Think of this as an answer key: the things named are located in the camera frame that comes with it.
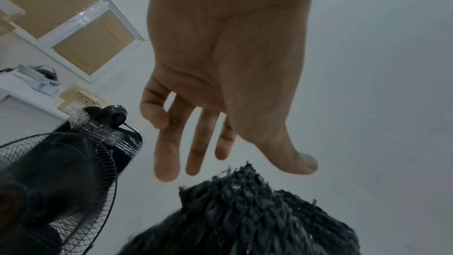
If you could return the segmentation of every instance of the hand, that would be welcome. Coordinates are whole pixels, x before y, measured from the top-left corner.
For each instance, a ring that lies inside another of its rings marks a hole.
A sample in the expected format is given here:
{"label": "hand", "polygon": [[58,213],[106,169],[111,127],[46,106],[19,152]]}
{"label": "hand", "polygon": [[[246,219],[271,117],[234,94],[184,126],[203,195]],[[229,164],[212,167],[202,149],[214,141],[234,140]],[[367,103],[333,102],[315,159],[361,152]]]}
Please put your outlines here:
{"label": "hand", "polygon": [[[142,115],[160,129],[154,170],[162,181],[180,171],[179,145],[195,107],[202,107],[186,172],[200,171],[220,112],[227,115],[216,156],[236,134],[279,169],[314,173],[314,158],[296,151],[285,120],[302,73],[311,0],[151,0],[148,28],[156,65]],[[170,109],[163,105],[176,93]]]}

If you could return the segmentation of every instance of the finger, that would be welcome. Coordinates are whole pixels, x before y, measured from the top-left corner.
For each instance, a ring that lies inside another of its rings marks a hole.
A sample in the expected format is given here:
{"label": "finger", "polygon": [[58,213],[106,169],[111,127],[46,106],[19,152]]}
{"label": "finger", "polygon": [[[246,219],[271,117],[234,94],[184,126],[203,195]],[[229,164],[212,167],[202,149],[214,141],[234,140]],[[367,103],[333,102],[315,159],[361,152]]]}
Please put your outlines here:
{"label": "finger", "polygon": [[170,90],[162,85],[153,73],[143,91],[140,112],[155,128],[163,129],[169,124],[168,113],[164,110],[169,94]]}
{"label": "finger", "polygon": [[188,175],[197,175],[211,141],[212,133],[216,128],[219,112],[203,109],[198,119],[197,128],[190,147],[189,157],[185,166]]}
{"label": "finger", "polygon": [[154,151],[154,173],[159,180],[175,180],[179,174],[179,145],[187,120],[195,106],[176,96],[168,110],[169,124],[160,130]]}
{"label": "finger", "polygon": [[230,125],[228,117],[223,122],[222,131],[217,140],[216,146],[216,158],[218,160],[226,160],[230,155],[231,149],[235,143],[237,133],[233,130]]}
{"label": "finger", "polygon": [[282,171],[308,175],[318,170],[318,162],[311,155],[299,153],[294,148],[286,127],[270,142],[257,147]]}

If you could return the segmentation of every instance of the white shelf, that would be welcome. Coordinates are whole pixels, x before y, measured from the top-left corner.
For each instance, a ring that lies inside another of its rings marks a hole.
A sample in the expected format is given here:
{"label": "white shelf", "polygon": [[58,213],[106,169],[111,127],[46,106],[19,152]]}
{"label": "white shelf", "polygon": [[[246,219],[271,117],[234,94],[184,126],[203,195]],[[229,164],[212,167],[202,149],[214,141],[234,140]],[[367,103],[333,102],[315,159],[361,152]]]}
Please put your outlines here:
{"label": "white shelf", "polygon": [[62,99],[34,90],[24,80],[19,79],[11,73],[0,74],[0,94],[2,94],[2,92],[59,117],[60,119],[69,118],[68,114],[57,109],[63,102]]}

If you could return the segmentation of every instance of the black fuzzy object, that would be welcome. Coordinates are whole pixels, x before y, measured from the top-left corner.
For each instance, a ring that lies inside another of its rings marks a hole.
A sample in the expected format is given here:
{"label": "black fuzzy object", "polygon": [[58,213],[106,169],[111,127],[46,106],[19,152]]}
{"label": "black fuzzy object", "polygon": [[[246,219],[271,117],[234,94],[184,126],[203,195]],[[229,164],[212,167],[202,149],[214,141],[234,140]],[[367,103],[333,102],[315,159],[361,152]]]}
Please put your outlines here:
{"label": "black fuzzy object", "polygon": [[179,211],[119,255],[360,254],[352,229],[295,195],[274,192],[250,164],[181,188],[179,196]]}

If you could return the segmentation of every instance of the fan grille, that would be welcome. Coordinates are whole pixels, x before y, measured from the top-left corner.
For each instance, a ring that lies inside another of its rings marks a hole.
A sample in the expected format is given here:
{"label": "fan grille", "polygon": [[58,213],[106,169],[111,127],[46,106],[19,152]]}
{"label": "fan grille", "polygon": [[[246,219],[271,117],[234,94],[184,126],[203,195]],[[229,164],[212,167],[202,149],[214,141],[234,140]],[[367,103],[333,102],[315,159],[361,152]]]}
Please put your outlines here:
{"label": "fan grille", "polygon": [[[69,133],[41,134],[0,146],[0,168],[11,165],[33,149],[42,148],[42,151],[45,152],[47,146],[55,145],[78,151],[81,155],[81,160],[84,159],[84,151],[93,153],[92,158],[98,161],[103,174],[102,196],[99,197],[98,201],[93,202],[93,208],[96,208],[94,215],[87,218],[82,218],[81,215],[74,215],[50,223],[50,226],[59,233],[63,242],[60,254],[85,254],[102,230],[116,196],[117,170],[110,151],[100,142],[86,135]],[[43,248],[55,249],[46,234],[24,229],[24,235],[27,239],[37,242]]]}

